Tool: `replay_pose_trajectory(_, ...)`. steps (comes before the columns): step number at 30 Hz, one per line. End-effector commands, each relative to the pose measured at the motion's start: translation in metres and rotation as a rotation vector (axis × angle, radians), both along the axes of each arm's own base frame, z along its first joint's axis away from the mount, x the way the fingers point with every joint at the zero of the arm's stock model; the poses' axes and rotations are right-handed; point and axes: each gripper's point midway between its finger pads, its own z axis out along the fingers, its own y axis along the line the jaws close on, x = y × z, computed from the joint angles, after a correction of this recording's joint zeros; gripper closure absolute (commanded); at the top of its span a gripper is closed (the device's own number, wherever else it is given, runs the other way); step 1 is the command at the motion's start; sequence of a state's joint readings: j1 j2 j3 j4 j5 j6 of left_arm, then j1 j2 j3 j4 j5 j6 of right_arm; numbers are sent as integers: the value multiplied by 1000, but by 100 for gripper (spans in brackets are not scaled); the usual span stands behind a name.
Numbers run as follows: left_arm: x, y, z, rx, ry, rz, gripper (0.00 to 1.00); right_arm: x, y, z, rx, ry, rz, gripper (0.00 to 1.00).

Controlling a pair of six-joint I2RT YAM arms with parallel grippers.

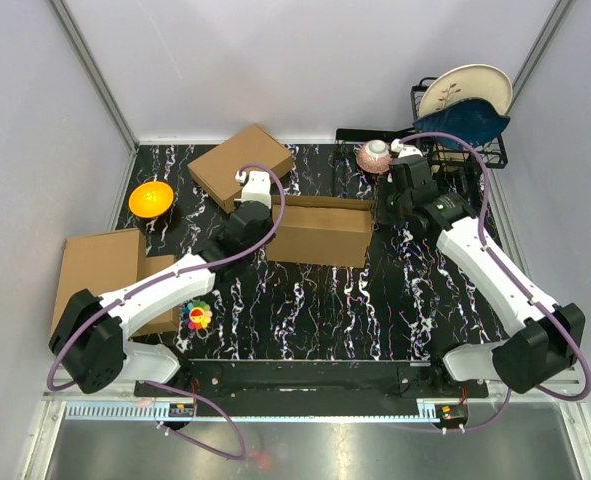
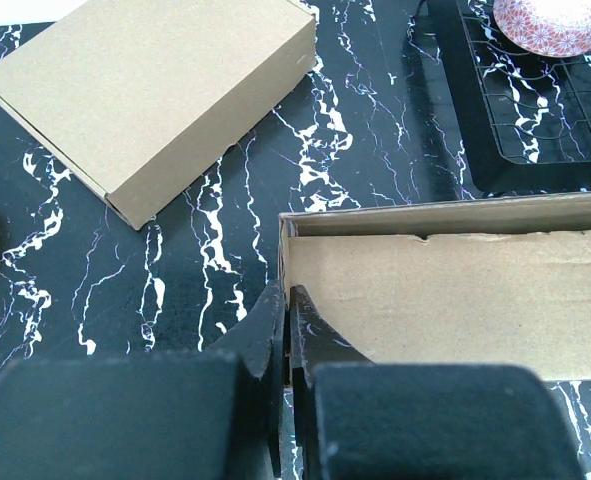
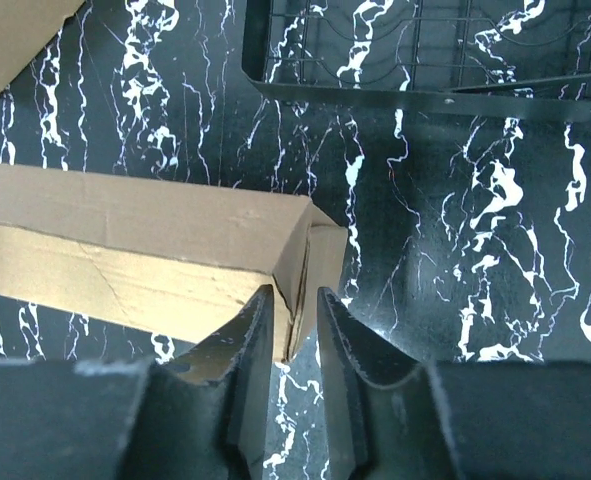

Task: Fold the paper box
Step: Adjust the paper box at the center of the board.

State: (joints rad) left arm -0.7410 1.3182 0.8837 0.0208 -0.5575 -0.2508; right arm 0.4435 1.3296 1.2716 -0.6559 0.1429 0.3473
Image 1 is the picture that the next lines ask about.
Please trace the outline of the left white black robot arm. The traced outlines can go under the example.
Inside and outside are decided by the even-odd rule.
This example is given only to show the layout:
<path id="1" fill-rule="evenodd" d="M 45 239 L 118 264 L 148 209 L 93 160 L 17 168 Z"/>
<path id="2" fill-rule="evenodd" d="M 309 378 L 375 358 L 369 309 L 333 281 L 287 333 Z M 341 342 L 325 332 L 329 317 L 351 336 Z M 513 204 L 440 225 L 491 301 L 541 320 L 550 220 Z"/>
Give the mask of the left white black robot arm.
<path id="1" fill-rule="evenodd" d="M 151 320 L 210 293 L 246 256 L 275 233 L 270 200 L 241 202 L 228 221 L 194 254 L 128 287 L 99 296 L 83 289 L 69 299 L 49 347 L 68 387 L 96 393 L 113 381 L 153 381 L 171 396 L 190 386 L 191 372 L 162 344 L 131 337 Z"/>

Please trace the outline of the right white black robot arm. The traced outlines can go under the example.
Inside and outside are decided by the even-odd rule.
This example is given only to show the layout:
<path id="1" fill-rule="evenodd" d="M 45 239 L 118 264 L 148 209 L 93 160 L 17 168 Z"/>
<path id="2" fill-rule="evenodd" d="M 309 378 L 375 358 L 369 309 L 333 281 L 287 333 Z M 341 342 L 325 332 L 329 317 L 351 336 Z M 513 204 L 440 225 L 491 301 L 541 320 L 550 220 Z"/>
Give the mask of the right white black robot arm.
<path id="1" fill-rule="evenodd" d="M 498 247 L 480 215 L 457 193 L 440 193 L 421 152 L 405 145 L 379 184 L 376 204 L 386 223 L 406 224 L 473 283 L 497 315 L 507 337 L 484 344 L 440 342 L 429 384 L 451 396 L 465 381 L 495 380 L 525 394 L 574 365 L 585 316 L 536 287 Z"/>

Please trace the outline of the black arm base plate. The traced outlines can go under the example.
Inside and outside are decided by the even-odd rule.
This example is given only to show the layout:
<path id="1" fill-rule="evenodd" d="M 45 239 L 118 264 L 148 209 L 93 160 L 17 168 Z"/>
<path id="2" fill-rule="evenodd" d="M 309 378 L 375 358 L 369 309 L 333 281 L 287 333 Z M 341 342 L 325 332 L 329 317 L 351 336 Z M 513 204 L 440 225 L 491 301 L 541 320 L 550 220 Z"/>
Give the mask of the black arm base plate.
<path id="1" fill-rule="evenodd" d="M 215 399 L 242 392 L 369 391 L 404 398 L 484 399 L 476 380 L 456 383 L 427 362 L 371 360 L 188 360 L 168 382 Z"/>

